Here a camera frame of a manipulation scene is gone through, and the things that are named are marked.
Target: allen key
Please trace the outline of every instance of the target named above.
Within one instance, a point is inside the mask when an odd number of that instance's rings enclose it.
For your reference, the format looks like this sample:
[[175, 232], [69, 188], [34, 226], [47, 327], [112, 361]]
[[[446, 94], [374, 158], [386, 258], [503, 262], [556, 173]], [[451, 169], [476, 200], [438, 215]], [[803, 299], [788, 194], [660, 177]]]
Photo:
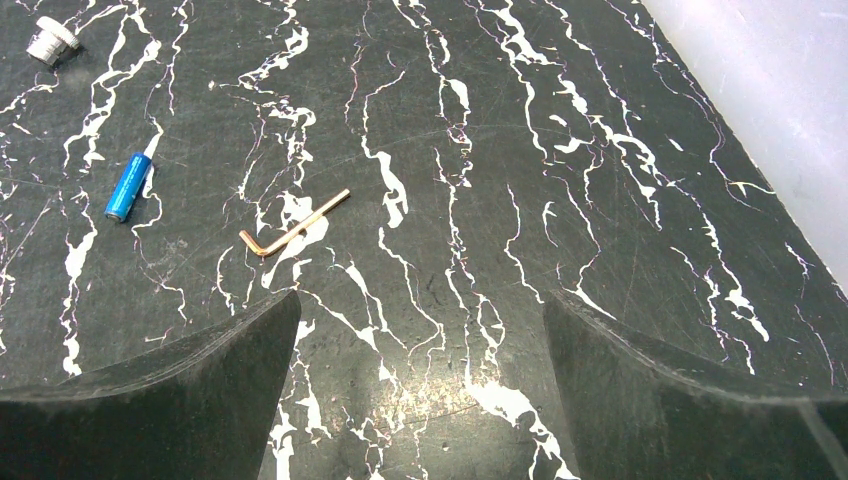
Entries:
[[295, 225], [294, 228], [286, 232], [285, 235], [280, 237], [271, 245], [268, 245], [266, 248], [260, 247], [259, 244], [256, 243], [256, 240], [254, 240], [253, 237], [251, 237], [250, 234], [247, 233], [247, 230], [242, 230], [241, 232], [239, 232], [239, 237], [244, 240], [244, 243], [247, 244], [247, 248], [249, 248], [250, 251], [259, 255], [260, 257], [268, 257], [280, 251], [280, 249], [285, 247], [287, 243], [294, 239], [294, 237], [300, 235], [300, 232], [306, 230], [310, 225], [315, 223], [319, 218], [323, 217], [324, 214], [329, 212], [333, 207], [342, 203], [342, 200], [347, 198], [348, 195], [350, 195], [350, 190], [345, 188], [344, 190], [339, 192], [335, 197], [331, 198], [327, 203], [321, 205], [318, 210], [312, 212], [312, 214], [306, 217], [302, 222]]

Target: blue battery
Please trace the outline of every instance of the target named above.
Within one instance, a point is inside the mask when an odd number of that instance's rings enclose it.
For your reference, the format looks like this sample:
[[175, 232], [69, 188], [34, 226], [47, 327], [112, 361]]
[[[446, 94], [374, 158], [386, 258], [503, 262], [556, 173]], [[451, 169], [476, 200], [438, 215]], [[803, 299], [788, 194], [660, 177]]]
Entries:
[[115, 187], [115, 193], [112, 194], [109, 205], [106, 206], [107, 217], [118, 222], [126, 221], [152, 163], [152, 160], [143, 153], [136, 152], [133, 154], [124, 174], [121, 175], [121, 181]]

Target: metal knob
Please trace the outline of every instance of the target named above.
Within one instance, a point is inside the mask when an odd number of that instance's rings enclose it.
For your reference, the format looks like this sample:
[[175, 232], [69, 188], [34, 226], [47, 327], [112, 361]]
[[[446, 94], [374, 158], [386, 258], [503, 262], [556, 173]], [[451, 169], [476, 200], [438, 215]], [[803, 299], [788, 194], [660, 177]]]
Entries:
[[66, 48], [76, 49], [80, 45], [70, 30], [50, 17], [41, 17], [35, 24], [41, 31], [33, 37], [27, 53], [51, 67]]

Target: copper-colored hex key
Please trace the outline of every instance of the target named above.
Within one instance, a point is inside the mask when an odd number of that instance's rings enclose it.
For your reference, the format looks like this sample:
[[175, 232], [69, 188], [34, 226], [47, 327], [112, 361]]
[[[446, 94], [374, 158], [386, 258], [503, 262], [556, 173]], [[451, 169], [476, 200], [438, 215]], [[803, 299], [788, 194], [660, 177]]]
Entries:
[[247, 247], [250, 249], [250, 251], [259, 255], [260, 257], [267, 257], [273, 255], [280, 251], [281, 248], [285, 247], [287, 243], [294, 239], [294, 237], [300, 235], [301, 232], [306, 230], [319, 218], [323, 217], [324, 214], [329, 212], [333, 207], [342, 203], [342, 200], [347, 198], [348, 195], [350, 195], [350, 190], [345, 188], [344, 190], [339, 192], [335, 197], [331, 198], [327, 203], [321, 205], [318, 210], [312, 212], [312, 214], [306, 217], [302, 222], [295, 225], [294, 228], [286, 232], [285, 235], [283, 235], [277, 241], [275, 241], [271, 245], [268, 245], [265, 248], [260, 247], [259, 244], [256, 243], [256, 240], [254, 240], [253, 237], [251, 237], [250, 234], [247, 233], [247, 230], [242, 230], [241, 232], [239, 232], [239, 237], [244, 240], [244, 243], [247, 244]]

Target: blue cylinder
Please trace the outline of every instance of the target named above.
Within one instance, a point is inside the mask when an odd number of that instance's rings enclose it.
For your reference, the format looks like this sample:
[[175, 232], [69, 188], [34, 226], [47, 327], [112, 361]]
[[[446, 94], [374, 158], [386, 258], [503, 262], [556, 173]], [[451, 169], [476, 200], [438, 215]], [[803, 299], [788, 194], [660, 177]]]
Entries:
[[127, 165], [124, 174], [121, 175], [121, 181], [115, 187], [115, 193], [112, 194], [112, 199], [109, 200], [109, 205], [106, 206], [107, 217], [118, 222], [124, 222], [127, 215], [130, 213], [132, 204], [135, 201], [136, 195], [141, 190], [141, 184], [144, 183], [144, 177], [147, 176], [147, 171], [153, 162], [142, 153], [134, 153], [130, 158], [130, 163]]

